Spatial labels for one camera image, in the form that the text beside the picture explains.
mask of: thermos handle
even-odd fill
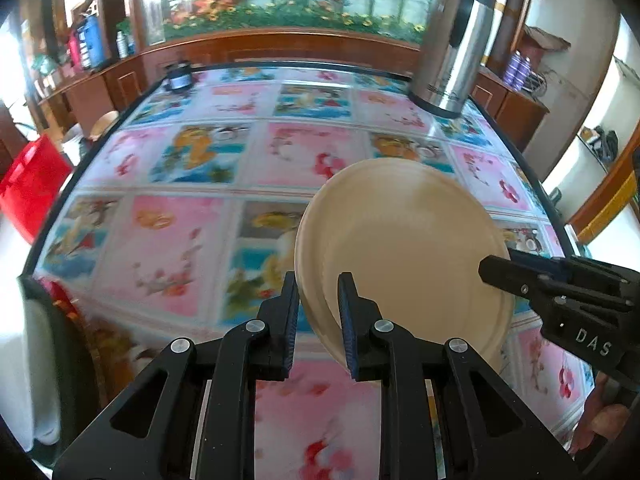
[[[475,0],[460,0],[456,18],[453,21],[453,27],[449,35],[449,44],[453,48],[458,48],[465,36],[466,26],[469,24],[471,10],[474,8]]]

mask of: black table edge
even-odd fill
[[[265,60],[265,61],[240,61],[240,62],[229,62],[229,63],[219,63],[212,64],[202,67],[194,68],[194,72],[203,72],[205,70],[219,70],[221,68],[235,68],[235,67],[245,67],[245,66],[259,66],[259,67],[299,67],[299,68],[317,68],[317,69],[326,69],[326,70],[343,70],[345,72],[353,72],[353,73],[361,73],[367,75],[377,75],[382,77],[388,77],[391,79],[397,79],[402,81],[411,81],[411,78],[405,75],[394,74],[391,72],[386,72],[383,70],[375,70],[372,68],[364,68],[359,66],[351,66],[346,64],[339,63],[330,63],[330,62],[317,62],[317,61],[290,61],[290,60]],[[86,171],[86,168],[89,167],[89,164],[94,160],[94,157],[97,153],[102,149],[104,144],[109,140],[109,138],[120,128],[120,126],[127,120],[127,118],[133,113],[133,111],[140,106],[140,104],[147,99],[164,81],[161,79],[157,81],[153,85],[151,85],[146,92],[140,95],[135,101],[133,101],[127,109],[120,114],[118,119],[110,126],[110,129],[107,134],[103,135],[91,148],[89,153],[87,153],[84,158],[78,164],[78,167],[74,171],[71,180],[66,184],[65,189],[60,194],[60,196],[56,199],[51,210],[49,211],[47,218],[44,222],[44,225],[40,229],[38,233],[38,237],[36,241],[31,247],[27,259],[24,264],[24,269],[22,270],[23,274],[32,275],[35,272],[36,265],[40,258],[40,253],[44,248],[45,241],[49,236],[49,231],[53,224],[55,223],[58,215],[62,211],[62,208],[65,206],[66,200],[71,195],[72,191],[75,189],[78,180],[82,178],[82,175]],[[554,206],[551,203],[548,195],[545,190],[542,188],[536,173],[527,164],[527,161],[524,159],[523,155],[520,151],[513,145],[509,137],[507,137],[500,127],[495,123],[494,119],[488,115],[488,113],[482,108],[471,96],[469,96],[471,101],[476,105],[478,110],[482,113],[486,121],[489,125],[494,129],[496,134],[500,137],[500,140],[504,143],[507,149],[510,151],[511,155],[515,159],[516,163],[522,168],[523,173],[529,179],[531,187],[533,191],[536,193],[538,198],[540,199],[540,203],[545,210],[546,216],[549,218],[551,225],[556,231],[556,235],[558,236],[558,240],[560,241],[560,246],[562,247],[562,251],[565,255],[574,254],[574,250],[572,248],[571,242],[569,241],[569,237],[562,226],[562,222],[560,221],[560,217],[556,212]]]

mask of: human hand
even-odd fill
[[[624,428],[630,415],[628,407],[622,404],[605,406],[602,399],[608,379],[601,372],[596,376],[595,388],[584,401],[584,413],[575,428],[569,453],[575,454],[589,447],[596,434],[612,440]]]

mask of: stainless steel thermos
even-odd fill
[[[472,89],[491,32],[495,0],[437,0],[422,38],[409,99],[457,118]]]

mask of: red bucket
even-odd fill
[[[30,142],[0,182],[0,209],[33,244],[72,167],[47,136]]]

